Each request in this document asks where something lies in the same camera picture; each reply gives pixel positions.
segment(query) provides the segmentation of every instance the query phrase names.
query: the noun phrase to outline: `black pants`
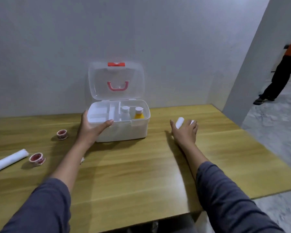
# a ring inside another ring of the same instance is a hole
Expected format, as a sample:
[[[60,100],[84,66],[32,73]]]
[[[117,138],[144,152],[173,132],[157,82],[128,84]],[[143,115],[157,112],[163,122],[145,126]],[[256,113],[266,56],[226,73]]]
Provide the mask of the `black pants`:
[[[284,55],[277,66],[272,83],[265,89],[261,99],[275,99],[287,85],[291,74],[291,56]]]

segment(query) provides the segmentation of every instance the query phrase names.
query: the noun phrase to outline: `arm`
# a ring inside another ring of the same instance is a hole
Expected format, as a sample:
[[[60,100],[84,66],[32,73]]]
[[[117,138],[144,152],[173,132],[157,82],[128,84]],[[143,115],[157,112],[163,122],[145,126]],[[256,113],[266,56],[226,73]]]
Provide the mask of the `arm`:
[[[77,139],[59,166],[29,196],[0,232],[69,232],[70,204],[74,182],[85,152],[113,121],[91,128],[87,111],[82,115]]]
[[[170,121],[175,141],[186,155],[196,180],[200,204],[215,232],[283,232],[221,169],[212,164],[195,145],[196,123],[180,129]]]

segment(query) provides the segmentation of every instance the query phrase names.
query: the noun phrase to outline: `plastic storage box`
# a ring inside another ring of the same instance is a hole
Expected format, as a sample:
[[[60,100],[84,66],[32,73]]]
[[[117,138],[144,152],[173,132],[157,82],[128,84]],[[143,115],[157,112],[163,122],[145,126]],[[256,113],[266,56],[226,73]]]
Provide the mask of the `plastic storage box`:
[[[97,142],[110,142],[144,138],[147,136],[150,109],[143,100],[138,100],[145,89],[141,64],[134,62],[93,62],[89,66],[88,80],[92,97],[96,100],[87,114],[89,123],[96,127],[113,119]],[[121,107],[129,106],[131,120],[122,120]],[[143,108],[143,119],[133,119],[136,107]]]

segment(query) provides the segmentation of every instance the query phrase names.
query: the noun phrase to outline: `hand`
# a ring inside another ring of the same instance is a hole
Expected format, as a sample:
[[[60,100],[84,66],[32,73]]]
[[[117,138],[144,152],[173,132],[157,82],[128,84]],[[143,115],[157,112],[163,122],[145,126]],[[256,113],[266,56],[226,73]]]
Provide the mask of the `hand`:
[[[85,149],[89,149],[95,143],[100,133],[113,124],[113,120],[110,119],[93,128],[87,120],[87,112],[86,110],[82,114],[81,124],[75,141],[76,144],[81,144]]]
[[[195,145],[198,125],[196,120],[192,124],[191,121],[192,120],[185,121],[179,129],[176,128],[173,120],[170,121],[173,137],[182,149],[187,146]]]

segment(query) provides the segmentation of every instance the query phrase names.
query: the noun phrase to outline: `open lid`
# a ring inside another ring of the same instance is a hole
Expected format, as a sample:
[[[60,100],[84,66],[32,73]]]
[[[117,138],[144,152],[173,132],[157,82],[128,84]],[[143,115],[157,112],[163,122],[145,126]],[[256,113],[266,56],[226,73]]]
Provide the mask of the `open lid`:
[[[88,80],[92,97],[96,100],[140,98],[145,90],[143,68],[134,62],[92,62]]]

